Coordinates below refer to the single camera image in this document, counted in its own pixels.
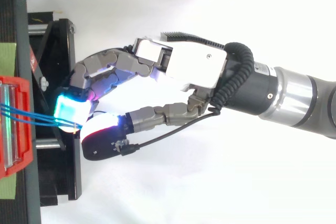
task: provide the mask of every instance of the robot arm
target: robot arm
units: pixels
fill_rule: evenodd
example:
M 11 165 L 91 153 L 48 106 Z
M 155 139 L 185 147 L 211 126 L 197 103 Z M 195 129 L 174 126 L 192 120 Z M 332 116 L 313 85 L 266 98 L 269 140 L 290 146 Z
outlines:
M 118 117 L 95 116 L 81 130 L 85 158 L 101 160 L 133 153 L 147 144 L 129 144 L 127 134 L 160 124 L 184 129 L 219 115 L 223 106 L 336 138 L 336 83 L 254 62 L 242 44 L 223 46 L 188 34 L 137 39 L 132 51 L 109 49 L 94 54 L 76 64 L 68 92 L 81 101 L 97 101 L 136 75 L 195 91 L 188 103 L 145 107 Z M 209 104 L 212 113 L 201 116 Z

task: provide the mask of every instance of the red object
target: red object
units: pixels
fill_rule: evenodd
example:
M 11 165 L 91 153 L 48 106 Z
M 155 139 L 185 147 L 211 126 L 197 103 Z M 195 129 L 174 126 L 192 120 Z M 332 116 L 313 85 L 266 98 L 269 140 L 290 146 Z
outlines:
M 30 67 L 32 72 L 34 73 L 37 67 L 37 60 L 31 47 L 30 47 Z
M 19 77 L 0 76 L 2 84 L 15 84 L 15 108 L 30 112 L 29 81 Z M 17 115 L 22 120 L 30 120 L 27 116 Z M 32 127 L 30 124 L 16 122 L 17 149 L 19 161 L 5 169 L 2 127 L 0 127 L 0 178 L 10 176 L 25 168 L 33 160 Z

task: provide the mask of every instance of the green tape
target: green tape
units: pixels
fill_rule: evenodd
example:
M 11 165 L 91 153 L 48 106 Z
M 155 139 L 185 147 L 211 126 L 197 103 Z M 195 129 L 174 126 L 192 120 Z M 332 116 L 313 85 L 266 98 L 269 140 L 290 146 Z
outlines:
M 0 43 L 0 76 L 14 76 L 15 55 L 16 43 Z M 0 199 L 15 199 L 15 189 L 16 174 L 0 179 Z
M 16 43 L 0 43 L 0 76 L 14 76 Z
M 0 199 L 15 199 L 16 174 L 0 179 Z

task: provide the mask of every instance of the label sticker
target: label sticker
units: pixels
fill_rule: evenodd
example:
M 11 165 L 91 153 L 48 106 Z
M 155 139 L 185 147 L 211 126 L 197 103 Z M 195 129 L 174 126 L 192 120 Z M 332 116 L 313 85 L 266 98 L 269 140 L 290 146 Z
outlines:
M 265 65 L 265 64 L 254 62 L 254 71 L 256 73 L 261 73 L 261 74 L 264 74 L 266 76 L 269 76 L 269 69 L 268 69 L 268 66 Z
M 273 67 L 268 67 L 268 68 L 269 68 L 270 75 L 276 77 L 277 73 L 275 72 L 275 69 Z
M 30 67 L 31 67 L 31 70 L 34 73 L 35 70 L 36 70 L 36 67 L 37 67 L 37 60 L 35 58 L 35 55 L 34 55 L 34 52 L 33 52 L 32 48 L 30 48 Z

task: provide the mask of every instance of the blue wire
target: blue wire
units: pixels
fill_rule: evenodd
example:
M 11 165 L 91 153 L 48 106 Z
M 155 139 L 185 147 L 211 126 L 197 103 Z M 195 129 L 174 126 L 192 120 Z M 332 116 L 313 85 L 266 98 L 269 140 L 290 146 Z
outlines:
M 12 120 L 15 120 L 17 122 L 22 122 L 22 123 L 28 123 L 28 124 L 33 124 L 33 125 L 38 125 L 38 126 L 50 126 L 50 127 L 58 127 L 59 125 L 58 124 L 50 124 L 50 123 L 36 123 L 36 122 L 33 122 L 33 121 L 26 121 L 26 120 L 21 120 L 21 119 L 18 119 L 14 116 L 10 116 L 10 115 L 7 115 L 5 113 L 1 113 L 1 115 L 4 115 Z
M 1 111 L 7 112 L 7 113 L 11 113 L 11 114 L 18 114 L 18 115 L 22 115 L 22 116 L 27 116 L 27 117 L 33 118 L 33 119 L 39 119 L 41 121 L 45 121 L 45 122 L 48 122 L 48 123 L 58 123 L 55 120 L 43 119 L 43 118 L 40 118 L 40 117 L 38 117 L 36 115 L 25 115 L 25 113 L 12 112 L 11 110 L 5 110 L 5 109 L 1 109 Z
M 5 113 L 1 113 L 1 115 L 6 116 L 6 117 L 8 117 L 8 118 L 10 118 L 12 120 L 17 121 L 17 122 L 28 123 L 28 124 L 33 124 L 33 125 L 37 125 L 37 126 L 48 126 L 48 127 L 59 127 L 59 126 L 70 127 L 71 126 L 71 125 L 62 124 L 62 123 L 56 123 L 56 124 L 51 124 L 51 123 L 36 123 L 36 122 L 33 122 L 33 121 L 21 120 L 21 119 L 18 119 L 16 117 L 14 117 L 14 116 L 7 115 Z
M 40 118 L 38 118 L 38 117 L 41 117 L 41 118 L 47 118 L 47 119 L 50 119 L 50 120 L 53 120 L 53 121 L 58 120 L 58 121 L 63 121 L 63 122 L 65 122 L 65 123 L 69 123 L 69 124 L 71 124 L 71 125 L 75 125 L 75 123 L 72 122 L 72 121 L 68 121 L 68 120 L 61 119 L 61 118 L 55 118 L 55 117 L 50 116 L 50 115 L 43 115 L 43 114 L 39 114 L 39 113 L 32 113 L 32 112 L 27 112 L 27 111 L 19 110 L 19 109 L 17 109 L 17 108 L 12 107 L 12 106 L 5 105 L 5 104 L 3 104 L 3 103 L 0 103 L 0 106 L 7 107 L 7 108 L 9 108 L 9 109 L 12 110 L 12 111 L 16 111 L 16 112 L 18 112 L 18 113 L 14 113 L 14 114 L 25 115 L 25 116 L 28 116 L 28 117 L 33 117 L 33 116 L 35 116 L 34 118 L 39 119 L 39 120 L 43 120 L 43 121 L 46 121 L 46 120 L 45 120 L 45 119 L 40 119 Z

